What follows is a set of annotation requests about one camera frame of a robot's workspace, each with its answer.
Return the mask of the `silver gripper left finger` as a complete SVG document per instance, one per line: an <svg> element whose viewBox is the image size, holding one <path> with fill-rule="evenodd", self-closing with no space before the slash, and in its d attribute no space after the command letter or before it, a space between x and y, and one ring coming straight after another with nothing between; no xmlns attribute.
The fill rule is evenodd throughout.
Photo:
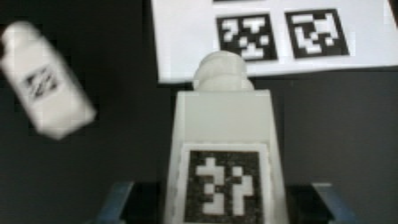
<svg viewBox="0 0 398 224"><path fill-rule="evenodd" d="M117 182L111 185L97 215L86 224L125 224L122 213L133 186L133 182Z"/></svg>

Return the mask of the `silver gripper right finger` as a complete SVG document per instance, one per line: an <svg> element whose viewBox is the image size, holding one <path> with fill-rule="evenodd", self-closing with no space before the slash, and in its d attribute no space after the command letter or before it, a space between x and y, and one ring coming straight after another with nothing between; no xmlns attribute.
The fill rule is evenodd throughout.
<svg viewBox="0 0 398 224"><path fill-rule="evenodd" d="M326 224L362 224L330 183L310 184L330 213Z"/></svg>

